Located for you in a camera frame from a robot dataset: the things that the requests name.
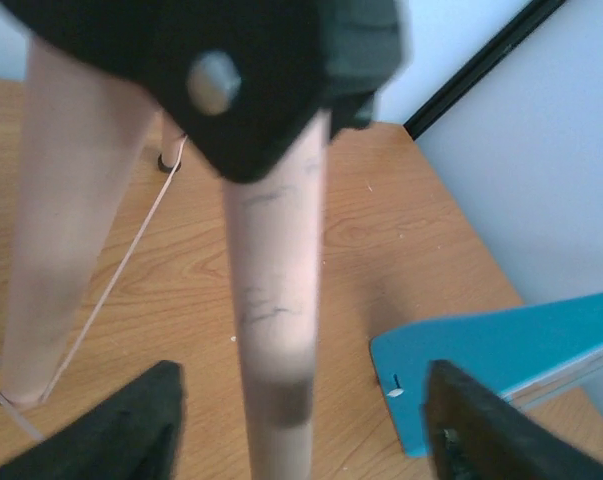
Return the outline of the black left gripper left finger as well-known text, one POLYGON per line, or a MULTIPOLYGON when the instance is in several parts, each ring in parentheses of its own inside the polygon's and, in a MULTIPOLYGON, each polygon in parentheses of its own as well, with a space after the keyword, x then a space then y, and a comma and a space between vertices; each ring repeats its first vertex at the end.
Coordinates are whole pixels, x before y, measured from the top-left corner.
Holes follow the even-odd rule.
POLYGON ((182 366, 160 361, 1 465, 0 479, 171 479, 183 417, 182 366))

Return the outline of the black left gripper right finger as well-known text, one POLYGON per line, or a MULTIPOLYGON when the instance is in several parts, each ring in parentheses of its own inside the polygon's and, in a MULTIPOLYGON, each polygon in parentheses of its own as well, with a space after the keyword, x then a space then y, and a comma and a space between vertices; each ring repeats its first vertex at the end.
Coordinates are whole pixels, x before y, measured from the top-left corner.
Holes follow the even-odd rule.
POLYGON ((438 479, 603 479, 603 464, 555 437, 447 360, 423 406, 438 479))

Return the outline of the blue metronome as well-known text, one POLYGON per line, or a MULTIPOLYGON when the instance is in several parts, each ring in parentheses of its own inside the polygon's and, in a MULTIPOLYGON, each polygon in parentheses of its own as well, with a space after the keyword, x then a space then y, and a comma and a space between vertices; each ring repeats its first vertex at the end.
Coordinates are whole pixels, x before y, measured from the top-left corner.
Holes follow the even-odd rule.
POLYGON ((603 293, 411 323, 373 338, 370 353, 409 457, 428 453, 421 407, 435 360, 451 361, 522 409, 594 385, 603 417, 603 293))

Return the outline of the pink music stand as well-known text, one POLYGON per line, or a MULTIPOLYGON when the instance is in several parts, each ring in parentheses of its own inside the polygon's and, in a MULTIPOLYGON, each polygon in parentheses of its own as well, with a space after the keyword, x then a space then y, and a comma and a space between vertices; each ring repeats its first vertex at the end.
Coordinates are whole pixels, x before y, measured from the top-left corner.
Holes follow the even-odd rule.
POLYGON ((403 60, 392 1, 7 1, 31 32, 0 400, 44 402, 157 113, 223 181, 255 479, 312 468, 326 149, 403 60))

